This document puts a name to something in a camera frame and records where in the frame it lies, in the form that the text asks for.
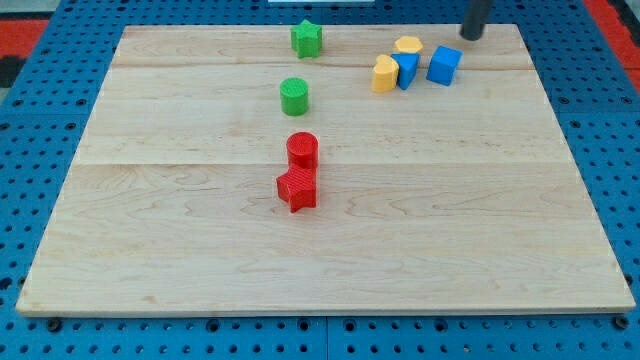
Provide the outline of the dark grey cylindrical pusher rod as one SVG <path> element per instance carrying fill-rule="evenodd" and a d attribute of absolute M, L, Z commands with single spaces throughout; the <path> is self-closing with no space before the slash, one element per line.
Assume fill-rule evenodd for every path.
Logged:
<path fill-rule="evenodd" d="M 470 0 L 461 23 L 460 36 L 468 41 L 479 40 L 493 6 L 493 0 Z"/>

